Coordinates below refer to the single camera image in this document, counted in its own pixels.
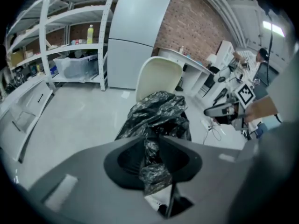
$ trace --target yellow bottle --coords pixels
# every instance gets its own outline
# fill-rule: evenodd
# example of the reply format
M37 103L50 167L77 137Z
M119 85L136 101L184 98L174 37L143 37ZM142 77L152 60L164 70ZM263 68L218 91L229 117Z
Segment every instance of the yellow bottle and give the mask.
M93 42L93 25L89 25L87 30L87 44L92 44Z

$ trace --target cardboard box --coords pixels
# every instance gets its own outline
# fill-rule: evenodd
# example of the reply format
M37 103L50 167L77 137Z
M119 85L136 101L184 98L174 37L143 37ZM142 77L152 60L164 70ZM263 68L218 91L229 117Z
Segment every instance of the cardboard box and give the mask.
M25 51L26 59L33 56L33 50L27 50Z
M14 52L10 55L10 63L13 67L24 60L24 55L22 51Z

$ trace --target white chair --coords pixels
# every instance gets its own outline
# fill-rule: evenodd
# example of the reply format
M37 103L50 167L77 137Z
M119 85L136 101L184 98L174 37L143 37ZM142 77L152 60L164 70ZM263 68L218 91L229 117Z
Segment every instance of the white chair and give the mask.
M136 102L157 91L173 93L182 74L182 67L170 59L160 56L147 59L140 69Z

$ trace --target refrigerator door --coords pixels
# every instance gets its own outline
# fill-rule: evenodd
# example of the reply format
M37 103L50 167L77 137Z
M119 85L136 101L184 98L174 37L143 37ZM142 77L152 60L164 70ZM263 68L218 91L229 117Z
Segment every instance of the refrigerator door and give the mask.
M154 46L170 0L118 0L109 38Z
M108 86L136 89L140 68L150 58L152 47L109 39Z

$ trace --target trash bag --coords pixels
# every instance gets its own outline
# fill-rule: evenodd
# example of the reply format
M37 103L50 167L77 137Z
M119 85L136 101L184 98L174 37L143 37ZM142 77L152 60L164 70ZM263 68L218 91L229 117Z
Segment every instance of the trash bag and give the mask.
M172 183L171 175L159 157L159 144L155 137L168 135L191 141L189 120L185 115L188 108L183 96L159 91L133 106L128 119L115 140L145 137L144 162L139 178L144 182L144 193L150 195Z

